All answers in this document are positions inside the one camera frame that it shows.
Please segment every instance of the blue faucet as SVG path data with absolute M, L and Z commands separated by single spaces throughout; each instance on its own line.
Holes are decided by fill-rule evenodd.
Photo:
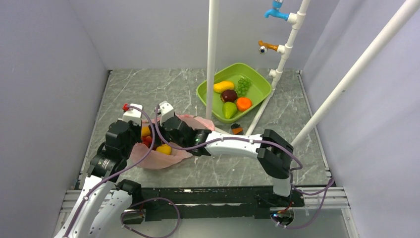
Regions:
M 289 13 L 282 13 L 280 12 L 280 8 L 283 5 L 283 0 L 273 0 L 273 8 L 268 10 L 264 16 L 268 18 L 269 16 L 274 16 L 278 18 L 282 18 L 287 21 L 289 19 Z

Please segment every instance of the wall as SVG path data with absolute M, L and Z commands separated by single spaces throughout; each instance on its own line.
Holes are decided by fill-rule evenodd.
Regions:
M 107 68 L 207 66 L 209 1 L 70 0 Z M 277 67 L 280 54 L 260 55 L 258 40 L 285 44 L 291 26 L 264 18 L 271 0 L 221 0 L 216 67 L 236 62 Z M 338 1 L 313 1 L 286 67 L 302 69 Z M 285 0 L 297 12 L 301 1 Z
M 106 68 L 68 1 L 2 0 L 0 11 L 0 234 L 51 237 Z
M 402 3 L 339 2 L 304 67 L 314 111 Z M 420 236 L 418 22 L 420 11 L 318 125 L 361 237 Z

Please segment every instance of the robotic arm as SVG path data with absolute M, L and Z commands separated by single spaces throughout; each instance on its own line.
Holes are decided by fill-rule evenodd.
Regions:
M 141 105 L 131 104 L 142 109 Z M 158 122 L 159 131 L 167 141 L 174 142 L 181 147 L 194 147 L 216 138 L 223 138 L 227 135 L 211 130 L 192 129 L 184 121 L 175 115 L 174 109 L 168 102 L 162 102 L 158 110 L 161 116 Z M 141 112 L 132 108 L 125 110 L 122 119 L 112 123 L 105 135 L 105 142 L 102 143 L 93 157 L 88 168 L 88 176 L 82 192 L 71 211 L 66 223 L 58 232 L 55 238 L 96 238 L 103 237 L 110 224 L 119 222 L 121 213 L 132 204 L 143 201 L 141 185 L 123 180 L 116 186 L 118 176 L 116 173 L 127 166 L 127 159 L 136 143 L 141 142 Z M 293 147 L 281 136 L 272 130 L 266 129 L 263 134 L 251 136 L 229 135 L 229 137 L 244 138 L 247 140 L 266 140 L 286 148 L 293 152 Z M 162 141 L 155 138 L 155 143 Z M 221 140 L 208 143 L 206 146 L 189 150 L 195 156 L 201 155 L 237 155 L 256 158 L 261 163 L 265 172 L 273 178 L 273 192 L 282 197 L 288 197 L 291 192 L 289 178 L 290 164 L 292 158 L 282 150 L 261 143 L 250 143 L 242 140 Z M 104 178 L 112 177 L 101 184 L 90 197 L 88 191 Z M 111 189 L 116 189 L 112 194 L 109 203 L 98 213 L 98 210 Z M 79 205 L 85 200 L 85 204 L 78 210 Z M 71 226 L 70 221 L 76 218 Z

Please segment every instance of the yellow fruit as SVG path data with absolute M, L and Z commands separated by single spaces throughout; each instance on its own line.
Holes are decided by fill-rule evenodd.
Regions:
M 233 90 L 234 88 L 235 88 L 235 85 L 231 81 L 222 81 L 220 83 L 213 85 L 213 90 L 216 93 L 222 93 L 228 89 Z
M 170 153 L 172 152 L 172 148 L 169 145 L 164 144 L 164 145 L 158 146 L 156 148 L 156 151 L 164 153 L 166 155 L 170 155 Z
M 142 137 L 149 136 L 150 134 L 149 126 L 142 126 Z

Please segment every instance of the pink cloth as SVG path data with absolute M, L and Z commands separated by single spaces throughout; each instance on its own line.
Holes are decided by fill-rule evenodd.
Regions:
M 214 124 L 211 120 L 202 117 L 194 117 L 192 115 L 177 115 L 181 120 L 185 121 L 193 129 L 209 129 L 214 131 Z M 142 126 L 149 126 L 146 121 L 143 121 Z M 139 161 L 143 155 L 146 154 L 148 148 L 142 143 L 134 145 L 131 151 L 130 159 L 135 163 Z M 145 169 L 160 170 L 171 165 L 181 162 L 185 158 L 191 157 L 192 154 L 185 150 L 172 149 L 170 155 L 163 154 L 152 150 L 150 154 L 137 166 Z

